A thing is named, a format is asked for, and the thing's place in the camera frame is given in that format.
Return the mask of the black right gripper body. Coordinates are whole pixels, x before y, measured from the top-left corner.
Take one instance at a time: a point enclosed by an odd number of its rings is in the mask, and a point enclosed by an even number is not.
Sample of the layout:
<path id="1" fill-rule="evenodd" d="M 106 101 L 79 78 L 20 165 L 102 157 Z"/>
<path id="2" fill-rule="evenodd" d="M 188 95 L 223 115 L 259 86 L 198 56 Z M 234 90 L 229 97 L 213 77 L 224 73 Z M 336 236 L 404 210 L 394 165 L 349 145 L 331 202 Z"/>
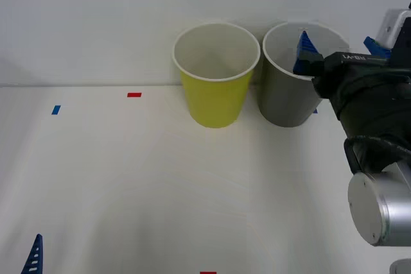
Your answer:
<path id="1" fill-rule="evenodd" d="M 346 135 L 410 138 L 410 68 L 382 58 L 336 52 L 312 80 L 328 99 Z"/>

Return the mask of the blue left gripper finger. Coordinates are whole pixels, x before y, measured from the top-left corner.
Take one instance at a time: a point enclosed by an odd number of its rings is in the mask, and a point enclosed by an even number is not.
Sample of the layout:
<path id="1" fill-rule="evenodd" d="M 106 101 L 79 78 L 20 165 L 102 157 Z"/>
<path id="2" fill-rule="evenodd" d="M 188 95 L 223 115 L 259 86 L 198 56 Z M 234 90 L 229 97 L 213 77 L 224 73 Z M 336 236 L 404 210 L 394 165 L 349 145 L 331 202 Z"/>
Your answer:
<path id="1" fill-rule="evenodd" d="M 37 234 L 21 274 L 43 274 L 43 237 Z"/>

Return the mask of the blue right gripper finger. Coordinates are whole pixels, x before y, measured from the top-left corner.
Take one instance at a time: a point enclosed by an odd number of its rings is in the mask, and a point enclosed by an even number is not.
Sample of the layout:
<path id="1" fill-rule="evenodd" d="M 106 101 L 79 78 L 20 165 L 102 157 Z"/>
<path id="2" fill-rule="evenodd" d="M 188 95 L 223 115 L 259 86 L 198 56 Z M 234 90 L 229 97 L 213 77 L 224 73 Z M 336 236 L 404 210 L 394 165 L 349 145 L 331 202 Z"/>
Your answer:
<path id="1" fill-rule="evenodd" d="M 324 71 L 324 57 L 317 51 L 306 31 L 301 33 L 297 45 L 293 73 L 300 76 L 320 76 Z"/>
<path id="2" fill-rule="evenodd" d="M 392 44 L 386 40 L 377 41 L 371 37 L 366 37 L 363 44 L 372 56 L 389 59 L 391 57 Z"/>

